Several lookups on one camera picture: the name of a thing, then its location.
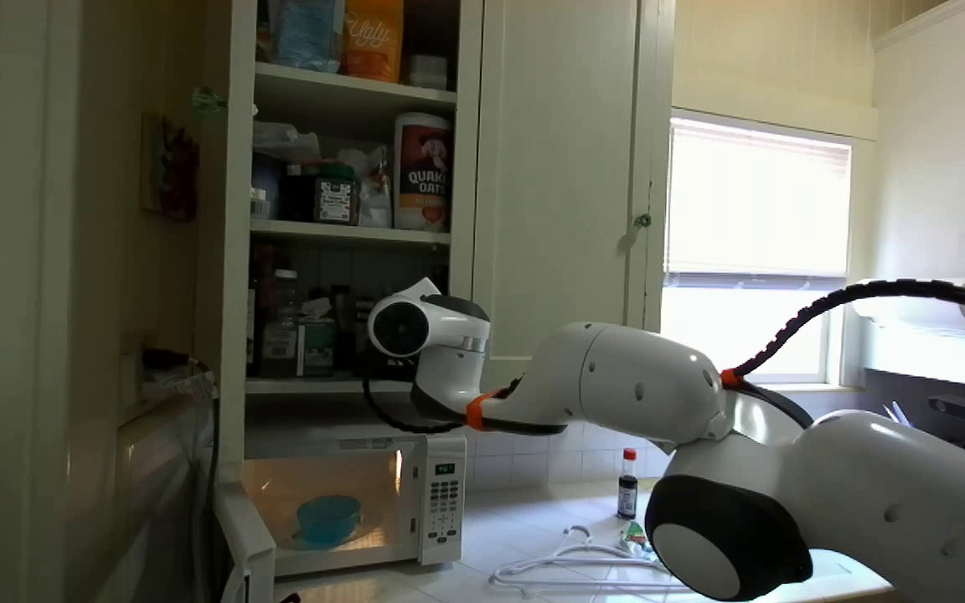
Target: white microwave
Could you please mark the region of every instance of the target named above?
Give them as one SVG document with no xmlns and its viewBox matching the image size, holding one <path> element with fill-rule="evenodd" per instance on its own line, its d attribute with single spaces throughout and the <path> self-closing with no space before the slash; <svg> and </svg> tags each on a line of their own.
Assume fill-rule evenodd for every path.
<svg viewBox="0 0 965 603">
<path fill-rule="evenodd" d="M 249 417 L 223 461 L 215 516 L 231 548 L 222 599 L 275 599 L 275 584 L 325 569 L 463 556 L 464 440 L 377 422 Z"/>
</svg>

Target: blue object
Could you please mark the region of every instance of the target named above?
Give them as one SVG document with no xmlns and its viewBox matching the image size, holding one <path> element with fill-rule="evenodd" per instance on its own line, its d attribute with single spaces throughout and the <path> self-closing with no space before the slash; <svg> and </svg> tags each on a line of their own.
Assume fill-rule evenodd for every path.
<svg viewBox="0 0 965 603">
<path fill-rule="evenodd" d="M 350 495 L 318 495 L 294 509 L 294 540 L 308 548 L 340 547 L 360 522 L 360 507 Z"/>
<path fill-rule="evenodd" d="M 282 0 L 275 60 L 300 69 L 340 66 L 344 0 Z"/>
</svg>

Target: white cabinet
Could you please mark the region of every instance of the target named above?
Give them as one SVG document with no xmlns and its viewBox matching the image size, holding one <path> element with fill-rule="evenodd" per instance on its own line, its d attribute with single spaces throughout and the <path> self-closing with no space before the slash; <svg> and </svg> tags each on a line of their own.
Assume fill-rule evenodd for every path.
<svg viewBox="0 0 965 603">
<path fill-rule="evenodd" d="M 876 42 L 876 105 L 873 274 L 965 281 L 965 0 Z M 965 383 L 965 315 L 927 301 L 882 303 L 868 366 Z"/>
<path fill-rule="evenodd" d="M 440 271 L 447 278 L 447 291 L 464 293 L 475 207 L 480 26 L 481 0 L 406 0 L 403 52 L 441 52 L 447 60 L 453 89 L 432 89 L 254 60 L 256 0 L 231 2 L 222 213 L 222 447 L 227 460 L 242 460 L 245 451 L 249 396 L 357 391 L 357 376 L 344 373 L 336 379 L 266 379 L 262 373 L 249 379 L 249 271 L 256 248 L 275 248 L 275 254 L 297 271 L 300 287 L 330 291 L 336 286 L 347 286 L 357 297 L 383 297 Z M 390 146 L 394 118 L 407 111 L 440 112 L 453 123 L 453 213 L 446 232 L 318 225 L 250 213 L 250 118 L 287 121 L 304 133 L 313 130 L 322 153 L 327 153 L 327 146 Z"/>
<path fill-rule="evenodd" d="M 486 383 L 566 320 L 656 329 L 670 0 L 486 0 L 471 297 Z"/>
</svg>

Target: microwave control panel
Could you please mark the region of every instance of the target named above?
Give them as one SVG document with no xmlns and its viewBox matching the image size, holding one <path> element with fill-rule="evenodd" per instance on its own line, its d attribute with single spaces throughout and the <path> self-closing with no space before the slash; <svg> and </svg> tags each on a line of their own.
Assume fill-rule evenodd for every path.
<svg viewBox="0 0 965 603">
<path fill-rule="evenodd" d="M 423 461 L 419 561 L 453 561 L 463 554 L 464 440 L 428 435 Z"/>
</svg>

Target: wall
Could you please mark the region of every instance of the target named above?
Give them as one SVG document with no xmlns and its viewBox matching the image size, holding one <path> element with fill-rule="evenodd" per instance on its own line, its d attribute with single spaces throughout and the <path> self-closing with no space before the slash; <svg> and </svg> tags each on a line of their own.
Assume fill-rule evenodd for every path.
<svg viewBox="0 0 965 603">
<path fill-rule="evenodd" d="M 873 37 L 939 0 L 682 0 L 673 105 L 786 128 L 873 133 Z"/>
<path fill-rule="evenodd" d="M 204 66 L 204 11 L 204 0 L 84 2 L 65 460 L 65 593 L 84 603 L 97 593 L 126 599 L 137 584 L 120 580 L 130 577 L 120 567 L 142 561 L 141 522 L 126 509 L 142 507 L 137 466 L 159 460 L 137 460 L 126 442 L 141 435 L 120 426 L 132 406 L 137 348 L 187 353 L 195 343 L 198 227 L 142 213 L 141 198 L 142 118 L 199 128 L 191 86 Z M 173 599 L 182 577 L 159 585 L 137 593 Z"/>
</svg>

